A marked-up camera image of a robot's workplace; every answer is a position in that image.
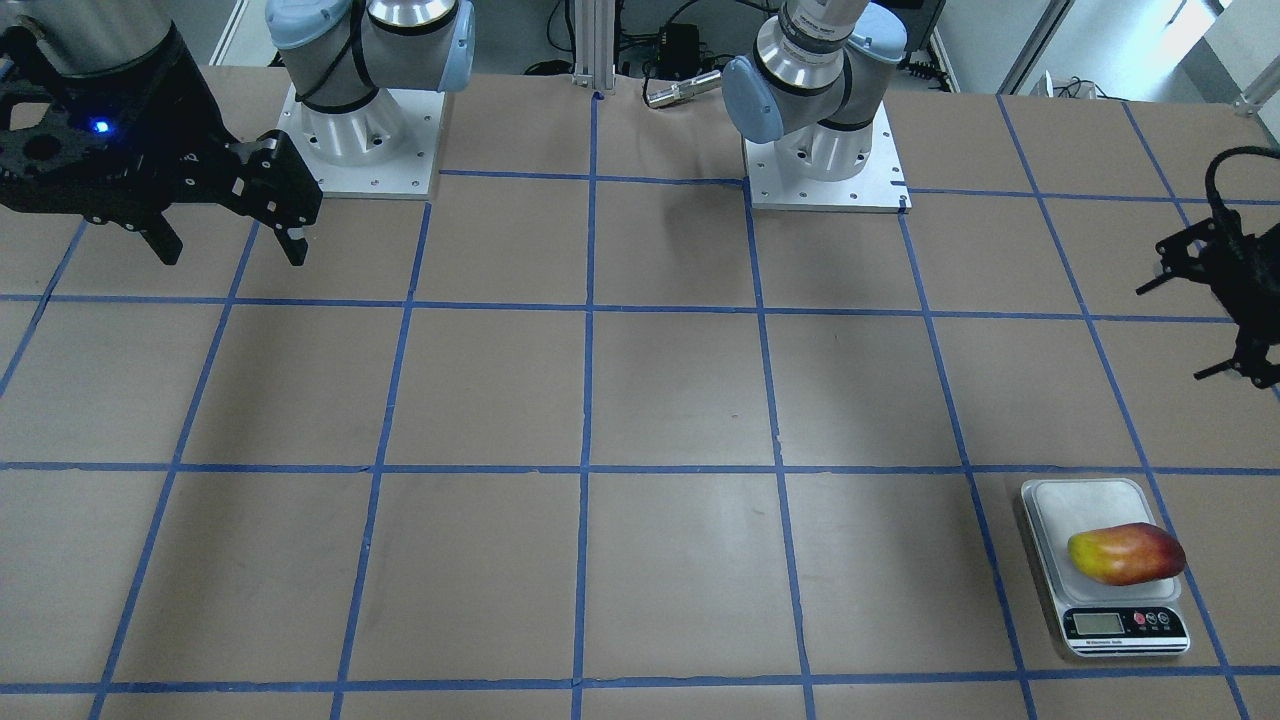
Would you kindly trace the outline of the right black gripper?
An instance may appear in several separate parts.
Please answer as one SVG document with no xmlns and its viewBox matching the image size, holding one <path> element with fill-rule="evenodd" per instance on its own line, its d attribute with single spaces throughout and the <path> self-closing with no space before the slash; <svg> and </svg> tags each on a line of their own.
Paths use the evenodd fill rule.
<svg viewBox="0 0 1280 720">
<path fill-rule="evenodd" d="M 183 242 L 163 213 L 212 202 L 279 228 L 292 266 L 323 192 L 280 129 L 241 142 L 179 31 L 120 69 L 60 73 L 27 28 L 3 35 L 3 205 L 131 224 L 164 265 Z"/>
</svg>

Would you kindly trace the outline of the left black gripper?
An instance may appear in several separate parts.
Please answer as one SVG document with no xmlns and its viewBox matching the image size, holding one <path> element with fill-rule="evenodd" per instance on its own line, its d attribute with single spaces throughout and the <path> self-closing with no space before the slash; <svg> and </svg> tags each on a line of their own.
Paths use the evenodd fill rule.
<svg viewBox="0 0 1280 720">
<path fill-rule="evenodd" d="M 1243 375 L 1257 388 L 1277 383 L 1268 360 L 1279 342 L 1277 227 L 1245 234 L 1238 218 L 1210 218 L 1156 243 L 1161 270 L 1135 290 L 1138 296 L 1183 278 L 1207 284 L 1236 324 L 1230 359 L 1194 373 L 1196 380 Z"/>
</svg>

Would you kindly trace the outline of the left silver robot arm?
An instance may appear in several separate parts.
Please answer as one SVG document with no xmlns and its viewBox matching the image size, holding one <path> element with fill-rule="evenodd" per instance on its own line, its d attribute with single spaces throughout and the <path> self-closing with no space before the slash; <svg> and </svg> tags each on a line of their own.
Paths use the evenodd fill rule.
<svg viewBox="0 0 1280 720">
<path fill-rule="evenodd" d="M 901 20 L 873 3 L 786 1 L 759 28 L 751 54 L 723 69 L 726 110 L 750 143 L 800 135 L 804 176 L 849 179 L 905 45 Z M 1270 388 L 1277 383 L 1268 359 L 1277 346 L 1277 229 L 1247 233 L 1217 183 L 1221 167 L 1244 156 L 1275 159 L 1277 151 L 1238 146 L 1213 156 L 1204 173 L 1210 217 L 1157 242 L 1160 272 L 1138 293 L 1172 279 L 1207 286 L 1238 332 L 1231 356 L 1196 378 L 1235 372 Z"/>
</svg>

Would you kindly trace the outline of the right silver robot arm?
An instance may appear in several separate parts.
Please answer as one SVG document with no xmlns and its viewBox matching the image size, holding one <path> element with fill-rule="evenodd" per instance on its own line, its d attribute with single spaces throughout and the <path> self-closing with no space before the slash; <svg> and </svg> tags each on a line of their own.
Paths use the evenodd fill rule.
<svg viewBox="0 0 1280 720">
<path fill-rule="evenodd" d="M 115 223 L 173 265 L 183 245 L 165 210 L 211 202 L 268 225 L 303 264 L 323 199 L 303 149 L 361 167 L 406 147 L 393 94 L 467 86 L 474 6 L 270 1 L 265 17 L 300 128 L 250 142 L 227 128 L 161 3 L 5 1 L 3 205 Z"/>
</svg>

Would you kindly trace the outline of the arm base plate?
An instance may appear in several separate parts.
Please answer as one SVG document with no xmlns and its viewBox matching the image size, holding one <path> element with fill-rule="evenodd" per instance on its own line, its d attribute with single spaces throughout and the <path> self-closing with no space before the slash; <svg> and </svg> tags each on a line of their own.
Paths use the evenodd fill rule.
<svg viewBox="0 0 1280 720">
<path fill-rule="evenodd" d="M 742 142 L 760 210 L 899 213 L 911 208 L 884 104 L 856 131 L 814 124 L 771 143 Z"/>
<path fill-rule="evenodd" d="M 364 108 L 326 114 L 306 108 L 289 87 L 278 128 L 291 136 L 325 199 L 426 201 L 449 99 L 380 88 Z"/>
</svg>

